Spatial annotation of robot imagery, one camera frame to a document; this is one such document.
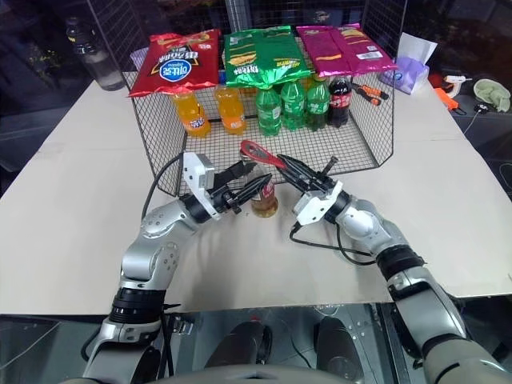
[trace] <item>pink chip bag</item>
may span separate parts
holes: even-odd
[[[332,26],[297,27],[297,32],[321,78],[335,74],[351,74],[344,53],[340,51],[330,34],[333,29]]]
[[[358,23],[332,28],[330,35],[340,51],[345,53],[352,74],[397,69],[386,52],[361,31]]]

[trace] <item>mesh wall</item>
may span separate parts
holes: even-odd
[[[406,0],[89,0],[89,4],[129,88],[137,76],[133,58],[142,60],[144,57],[144,54],[132,53],[148,46],[150,34],[169,31],[191,34],[210,28],[219,28],[223,34],[229,34],[276,25],[341,26],[360,22],[364,31],[394,57],[406,8]],[[219,54],[222,54],[222,48],[221,38]],[[312,68],[306,53],[305,58]],[[212,123],[212,131],[206,138],[187,137],[174,105],[166,95],[134,98],[133,104],[154,174],[182,150],[205,154],[217,170],[223,170],[238,160],[239,143],[243,139],[256,141],[274,154],[299,158],[317,170],[335,155],[340,161],[330,174],[341,174],[380,166],[393,153],[393,88],[381,83],[377,74],[357,76],[353,82],[384,90],[390,97],[374,106],[353,92],[350,119],[341,128],[326,126],[317,132],[281,129],[274,137],[259,133],[254,103],[256,89],[240,90],[248,125],[242,136],[225,133],[211,88],[196,92]],[[181,181],[181,166],[175,164],[164,173],[158,185],[161,190],[168,194],[186,191],[186,185]],[[277,171],[271,168],[268,171],[274,174],[274,182],[283,182]]]

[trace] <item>soda bottle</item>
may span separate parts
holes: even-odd
[[[326,86],[326,78],[313,76],[313,84],[306,93],[306,124],[316,131],[326,125],[326,115],[329,108],[329,90]]]
[[[352,96],[350,82],[343,76],[334,78],[329,86],[330,103],[327,121],[329,125],[339,128],[349,121],[349,105]]]
[[[186,132],[196,138],[204,138],[211,131],[211,125],[205,110],[195,97],[194,92],[171,95],[179,119],[182,121]]]
[[[253,165],[252,171],[246,176],[246,184],[259,176],[263,176],[265,172],[252,158],[240,151],[240,159],[244,164]],[[250,200],[250,207],[254,214],[260,218],[269,218],[278,210],[278,200],[274,193],[274,184],[270,180],[262,189],[262,191]]]
[[[268,86],[256,95],[259,130],[265,136],[275,136],[281,129],[281,98]]]
[[[304,126],[304,100],[306,93],[297,81],[288,82],[281,90],[282,125],[289,130]]]
[[[218,86],[215,89],[215,98],[218,102],[218,113],[222,124],[228,134],[243,134],[247,128],[243,105],[236,88]]]

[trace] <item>green chip bag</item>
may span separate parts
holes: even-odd
[[[226,84],[264,88],[310,75],[290,26],[226,36]]]

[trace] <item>metal bracket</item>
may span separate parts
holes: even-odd
[[[185,152],[183,154],[183,178],[196,199],[213,220],[220,220],[208,191],[214,186],[215,168],[204,154]]]
[[[173,334],[191,334],[194,324],[184,320],[180,316],[174,317]]]
[[[294,214],[301,226],[319,222],[335,203],[342,191],[343,183],[336,181],[334,188],[328,194],[320,190],[305,192],[294,207]]]

